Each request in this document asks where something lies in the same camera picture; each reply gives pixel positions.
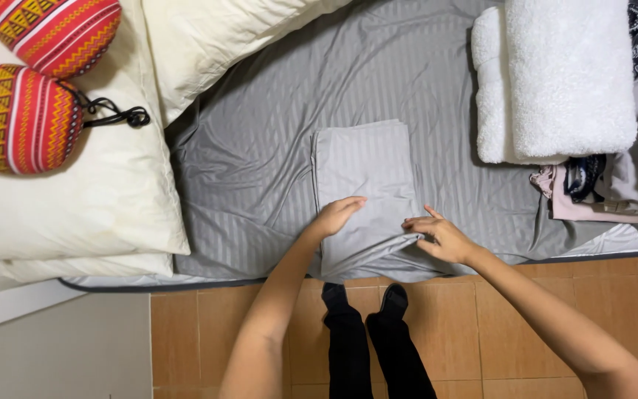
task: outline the hand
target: hand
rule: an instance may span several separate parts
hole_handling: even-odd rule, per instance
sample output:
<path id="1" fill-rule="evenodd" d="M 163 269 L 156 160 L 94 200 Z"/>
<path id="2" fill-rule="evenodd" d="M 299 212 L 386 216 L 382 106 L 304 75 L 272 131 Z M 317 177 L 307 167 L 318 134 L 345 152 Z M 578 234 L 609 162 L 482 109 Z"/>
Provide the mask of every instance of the hand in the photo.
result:
<path id="1" fill-rule="evenodd" d="M 434 256 L 450 263 L 462 263 L 467 265 L 469 258 L 478 253 L 480 246 L 470 240 L 452 222 L 445 219 L 429 205 L 425 210 L 431 216 L 411 217 L 403 223 L 403 229 L 414 233 L 423 233 L 434 239 L 434 243 L 427 240 L 418 240 L 418 246 Z"/>
<path id="2" fill-rule="evenodd" d="M 307 230 L 316 231 L 322 238 L 333 236 L 349 221 L 354 212 L 361 209 L 368 198 L 346 197 L 325 206 Z"/>

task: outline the black drawstring cord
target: black drawstring cord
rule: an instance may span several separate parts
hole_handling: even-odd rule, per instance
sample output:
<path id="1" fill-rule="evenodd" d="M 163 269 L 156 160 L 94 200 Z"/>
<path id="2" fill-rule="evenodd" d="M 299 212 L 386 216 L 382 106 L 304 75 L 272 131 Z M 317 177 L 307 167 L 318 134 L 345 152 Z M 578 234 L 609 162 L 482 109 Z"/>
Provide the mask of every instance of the black drawstring cord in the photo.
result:
<path id="1" fill-rule="evenodd" d="M 100 97 L 94 100 L 90 100 L 88 96 L 84 95 L 83 92 L 78 90 L 74 90 L 66 84 L 61 83 L 70 94 L 75 96 L 78 102 L 83 103 L 81 97 L 85 100 L 85 104 L 81 104 L 82 107 L 87 109 L 87 112 L 91 115 L 97 113 L 97 107 L 101 106 L 103 108 L 107 108 L 110 111 L 114 112 L 114 115 L 107 116 L 105 118 L 94 119 L 92 121 L 83 122 L 83 128 L 90 128 L 95 126 L 104 126 L 111 125 L 112 123 L 117 123 L 121 121 L 127 121 L 127 124 L 133 128 L 137 128 L 140 126 L 148 125 L 151 122 L 151 118 L 147 113 L 147 110 L 144 109 L 143 106 L 135 106 L 133 108 L 128 109 L 127 111 L 120 111 L 120 109 L 113 103 L 110 99 L 105 97 Z"/>

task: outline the person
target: person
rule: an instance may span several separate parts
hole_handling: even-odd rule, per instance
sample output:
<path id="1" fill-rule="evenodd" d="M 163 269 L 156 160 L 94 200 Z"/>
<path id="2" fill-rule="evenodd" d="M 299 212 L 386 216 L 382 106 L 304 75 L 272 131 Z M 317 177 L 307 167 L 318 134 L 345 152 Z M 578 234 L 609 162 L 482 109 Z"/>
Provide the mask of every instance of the person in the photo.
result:
<path id="1" fill-rule="evenodd" d="M 328 204 L 299 236 L 260 289 L 238 332 L 220 386 L 222 399 L 280 398 L 282 343 L 302 280 L 320 242 L 336 234 L 366 197 Z M 425 205 L 430 216 L 411 217 L 403 228 L 428 239 L 417 246 L 438 259 L 462 263 L 488 281 L 523 316 L 541 339 L 575 372 L 589 399 L 638 398 L 638 360 L 577 310 L 467 238 L 449 220 Z M 330 330 L 330 398 L 372 398 L 368 342 L 361 315 L 340 285 L 322 293 Z M 408 306 L 398 284 L 384 295 L 381 310 L 368 315 L 391 399 L 435 398 L 420 355 L 402 317 Z"/>

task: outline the red patterned neck pillow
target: red patterned neck pillow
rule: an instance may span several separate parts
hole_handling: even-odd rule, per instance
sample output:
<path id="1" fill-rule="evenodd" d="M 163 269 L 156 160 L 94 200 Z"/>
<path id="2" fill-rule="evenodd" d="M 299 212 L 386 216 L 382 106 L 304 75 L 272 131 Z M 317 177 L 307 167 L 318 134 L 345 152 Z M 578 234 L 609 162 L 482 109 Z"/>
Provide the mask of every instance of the red patterned neck pillow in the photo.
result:
<path id="1" fill-rule="evenodd" d="M 102 106 L 114 115 L 83 121 L 83 110 Z M 20 65 L 0 65 L 0 173 L 43 173 L 60 167 L 80 131 L 126 120 L 150 122 L 144 108 L 121 112 L 108 99 L 89 101 L 75 87 Z"/>
<path id="2" fill-rule="evenodd" d="M 44 75 L 92 69 L 120 24 L 117 0 L 0 0 L 0 41 Z"/>

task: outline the tiled floor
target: tiled floor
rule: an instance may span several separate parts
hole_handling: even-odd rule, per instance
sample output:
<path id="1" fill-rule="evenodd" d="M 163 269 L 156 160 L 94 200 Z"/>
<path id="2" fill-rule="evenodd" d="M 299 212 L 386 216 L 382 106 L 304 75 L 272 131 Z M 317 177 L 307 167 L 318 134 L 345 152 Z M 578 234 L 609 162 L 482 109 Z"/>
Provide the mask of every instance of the tiled floor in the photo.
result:
<path id="1" fill-rule="evenodd" d="M 638 259 L 516 266 L 609 331 L 638 357 Z M 350 303 L 376 312 L 391 281 L 347 282 Z M 440 399 L 583 399 L 573 372 L 478 276 L 405 285 L 405 321 Z M 260 286 L 152 296 L 155 399 L 213 399 Z M 284 350 L 284 397 L 328 397 L 329 331 L 321 282 L 305 280 Z M 371 348 L 374 397 L 385 382 Z"/>

